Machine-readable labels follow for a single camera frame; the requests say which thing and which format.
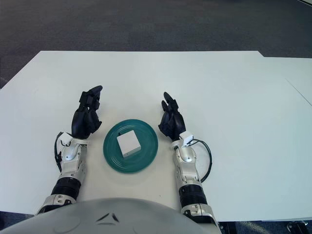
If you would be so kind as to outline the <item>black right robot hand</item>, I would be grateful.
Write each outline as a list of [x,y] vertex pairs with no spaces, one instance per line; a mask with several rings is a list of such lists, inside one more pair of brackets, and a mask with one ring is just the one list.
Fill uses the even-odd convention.
[[186,131],[183,116],[178,111],[178,104],[167,92],[164,92],[164,98],[161,102],[164,111],[159,130],[172,141],[179,140],[179,135]]

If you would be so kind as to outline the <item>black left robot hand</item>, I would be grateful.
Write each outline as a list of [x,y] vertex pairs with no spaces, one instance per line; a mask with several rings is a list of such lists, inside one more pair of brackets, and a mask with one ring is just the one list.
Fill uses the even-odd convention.
[[79,99],[79,107],[74,113],[71,135],[78,139],[87,139],[90,134],[97,131],[102,124],[96,111],[99,109],[101,85],[89,91],[83,91]]

